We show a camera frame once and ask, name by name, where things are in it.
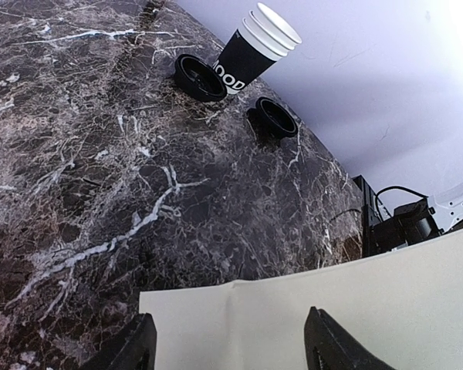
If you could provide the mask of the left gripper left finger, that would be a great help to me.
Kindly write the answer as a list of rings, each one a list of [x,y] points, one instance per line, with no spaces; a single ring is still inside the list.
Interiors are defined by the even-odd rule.
[[[80,369],[154,369],[157,330],[151,314],[136,314]]]

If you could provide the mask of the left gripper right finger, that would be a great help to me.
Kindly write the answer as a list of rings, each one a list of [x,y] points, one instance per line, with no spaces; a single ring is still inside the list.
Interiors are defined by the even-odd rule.
[[[304,324],[308,369],[393,370],[364,348],[325,310],[311,307]]]

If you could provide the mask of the stack of black coffee lids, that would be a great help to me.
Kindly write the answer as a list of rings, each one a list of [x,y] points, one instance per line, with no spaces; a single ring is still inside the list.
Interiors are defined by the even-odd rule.
[[[259,120],[276,138],[292,138],[298,134],[298,126],[292,115],[276,101],[260,97],[255,102]]]

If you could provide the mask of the stack of white paper cups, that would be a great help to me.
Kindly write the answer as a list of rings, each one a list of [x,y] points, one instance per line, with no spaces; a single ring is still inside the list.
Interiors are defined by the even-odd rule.
[[[281,15],[259,2],[241,20],[212,68],[228,94],[235,95],[301,43],[298,32]]]

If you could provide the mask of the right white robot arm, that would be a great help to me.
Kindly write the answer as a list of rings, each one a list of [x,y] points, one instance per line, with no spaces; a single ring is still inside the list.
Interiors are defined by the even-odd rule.
[[[363,192],[363,257],[419,244],[463,228],[463,183],[444,193],[425,196],[401,186],[376,193],[362,176],[353,181]],[[380,195],[389,190],[402,190],[419,200],[383,215],[385,209]]]

